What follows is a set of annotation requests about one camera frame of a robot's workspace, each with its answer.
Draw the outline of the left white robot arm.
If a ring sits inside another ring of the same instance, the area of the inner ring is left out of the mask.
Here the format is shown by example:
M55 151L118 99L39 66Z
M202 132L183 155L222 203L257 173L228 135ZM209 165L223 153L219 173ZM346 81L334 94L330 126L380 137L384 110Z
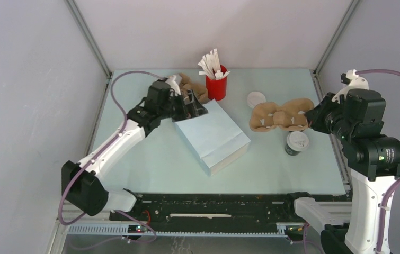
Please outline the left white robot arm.
M114 95L113 101L124 120L96 150L79 162L67 161L61 168L62 197L83 214L95 216L104 209L122 211L129 220L137 220L143 207L133 192L107 190L102 182L114 165L136 144L161 124L164 119L184 121L208 113L194 91L183 87L180 74L158 77L147 95L132 109L125 111Z

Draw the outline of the brown two-cup carrier tray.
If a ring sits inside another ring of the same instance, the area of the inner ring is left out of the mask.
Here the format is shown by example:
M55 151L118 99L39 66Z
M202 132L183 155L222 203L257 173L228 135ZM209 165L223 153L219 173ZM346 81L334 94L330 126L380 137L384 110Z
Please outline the brown two-cup carrier tray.
M314 109L308 98L297 98L282 105L264 102L256 105L251 114L249 127L253 132L268 132L276 128L283 131L303 131L308 128L305 113Z

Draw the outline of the white plastic cup lid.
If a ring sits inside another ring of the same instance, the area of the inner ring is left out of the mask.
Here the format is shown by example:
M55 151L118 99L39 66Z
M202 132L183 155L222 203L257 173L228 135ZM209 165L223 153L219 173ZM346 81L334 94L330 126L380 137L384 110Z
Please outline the white plastic cup lid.
M261 92L250 92L247 96L247 104L250 108L254 108L258 104L265 103L266 97Z

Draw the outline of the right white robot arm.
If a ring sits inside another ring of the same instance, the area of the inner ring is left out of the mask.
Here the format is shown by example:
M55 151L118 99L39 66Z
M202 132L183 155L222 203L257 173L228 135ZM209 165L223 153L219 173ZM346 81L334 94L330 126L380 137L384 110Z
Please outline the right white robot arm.
M366 79L349 70L341 81L343 89L326 94L305 116L310 129L342 145L352 183L350 221L334 217L305 193L295 193L283 214L314 228L325 253L390 253L386 231L390 188L400 179L400 141L382 134L386 101Z

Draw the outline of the light blue paper bag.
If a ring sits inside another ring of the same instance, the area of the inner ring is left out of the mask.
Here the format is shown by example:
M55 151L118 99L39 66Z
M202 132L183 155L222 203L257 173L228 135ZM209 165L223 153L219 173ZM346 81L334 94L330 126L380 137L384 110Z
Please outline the light blue paper bag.
M216 101L204 107L207 114L175 122L175 128L210 177L244 155L251 140Z

